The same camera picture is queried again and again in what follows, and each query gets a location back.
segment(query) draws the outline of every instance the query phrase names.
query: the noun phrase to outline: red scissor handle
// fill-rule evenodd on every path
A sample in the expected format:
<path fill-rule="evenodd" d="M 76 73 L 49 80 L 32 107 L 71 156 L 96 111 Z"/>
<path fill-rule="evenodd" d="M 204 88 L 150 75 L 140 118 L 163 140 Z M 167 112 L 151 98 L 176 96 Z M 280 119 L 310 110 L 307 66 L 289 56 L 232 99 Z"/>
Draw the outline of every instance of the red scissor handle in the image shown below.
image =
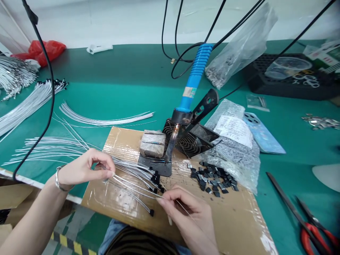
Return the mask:
<path fill-rule="evenodd" d="M 326 249 L 328 254 L 333 255 L 334 254 L 333 251 L 328 247 L 325 240 L 320 235 L 319 229 L 317 227 L 307 223 L 307 222 L 306 222 L 306 227 L 313 233 L 315 238 Z M 328 230 L 323 230 L 323 232 L 331 240 L 331 242 L 334 244 L 334 247 L 337 247 L 339 245 L 338 239 L 334 235 L 332 235 L 332 233 L 330 233 Z M 314 252 L 312 250 L 311 241 L 310 241 L 310 236 L 308 235 L 308 233 L 304 229 L 301 230 L 301 242 L 302 242 L 302 246 L 305 249 L 306 253 L 308 255 L 314 255 Z"/>

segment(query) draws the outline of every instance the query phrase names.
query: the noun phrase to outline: forearm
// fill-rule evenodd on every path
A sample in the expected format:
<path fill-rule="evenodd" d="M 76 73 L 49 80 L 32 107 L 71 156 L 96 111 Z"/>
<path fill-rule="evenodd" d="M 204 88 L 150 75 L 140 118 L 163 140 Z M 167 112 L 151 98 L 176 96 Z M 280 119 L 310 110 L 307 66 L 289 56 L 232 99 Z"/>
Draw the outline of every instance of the forearm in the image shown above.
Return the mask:
<path fill-rule="evenodd" d="M 0 254 L 42 254 L 56 225 L 67 192 L 55 185 L 52 176 L 41 190 L 26 215 L 13 229 L 0 248 Z"/>

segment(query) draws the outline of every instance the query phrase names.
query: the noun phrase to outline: sponge block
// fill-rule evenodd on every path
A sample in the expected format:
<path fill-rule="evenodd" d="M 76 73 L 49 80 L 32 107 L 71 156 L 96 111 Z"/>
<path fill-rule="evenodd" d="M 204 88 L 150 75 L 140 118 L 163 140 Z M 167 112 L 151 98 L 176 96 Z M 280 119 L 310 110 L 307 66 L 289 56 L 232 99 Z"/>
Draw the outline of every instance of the sponge block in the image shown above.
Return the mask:
<path fill-rule="evenodd" d="M 142 141 L 158 142 L 160 144 L 141 142 L 140 152 L 143 157 L 162 158 L 165 150 L 165 134 L 160 134 L 161 131 L 144 130 L 147 133 L 143 134 Z"/>

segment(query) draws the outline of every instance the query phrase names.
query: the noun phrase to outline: jeans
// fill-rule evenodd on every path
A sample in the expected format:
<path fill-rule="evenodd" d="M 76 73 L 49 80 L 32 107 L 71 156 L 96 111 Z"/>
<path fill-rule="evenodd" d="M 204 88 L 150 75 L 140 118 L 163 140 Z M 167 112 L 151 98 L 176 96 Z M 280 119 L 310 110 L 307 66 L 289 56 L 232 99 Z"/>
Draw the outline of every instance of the jeans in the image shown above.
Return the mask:
<path fill-rule="evenodd" d="M 98 255 L 104 255 L 107 248 L 109 247 L 110 243 L 112 242 L 112 240 L 116 237 L 116 235 L 122 231 L 125 227 L 127 227 L 126 224 L 112 219 L 109 227 L 107 228 L 105 237 L 104 237 L 104 241 L 101 244 L 101 246 L 99 247 L 99 251 L 98 251 Z M 183 246 L 180 246 L 178 244 L 175 244 L 176 249 L 178 250 L 178 252 L 180 253 L 180 255 L 190 255 L 191 251 Z"/>

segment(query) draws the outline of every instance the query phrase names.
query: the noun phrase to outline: hand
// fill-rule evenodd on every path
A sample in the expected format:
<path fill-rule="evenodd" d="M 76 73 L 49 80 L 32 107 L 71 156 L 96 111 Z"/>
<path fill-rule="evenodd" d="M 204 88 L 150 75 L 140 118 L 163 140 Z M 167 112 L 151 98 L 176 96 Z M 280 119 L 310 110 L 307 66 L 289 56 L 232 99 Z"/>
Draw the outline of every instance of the hand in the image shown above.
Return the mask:
<path fill-rule="evenodd" d="M 92 170 L 94 163 L 102 164 L 105 170 Z M 89 149 L 79 158 L 59 170 L 58 179 L 61 185 L 75 185 L 92 180 L 111 178 L 115 175 L 116 168 L 110 155 Z"/>
<path fill-rule="evenodd" d="M 177 184 L 166 191 L 163 198 L 157 198 L 157 201 L 176 223 L 185 243 L 194 254 L 219 253 L 211 208 L 207 202 Z"/>

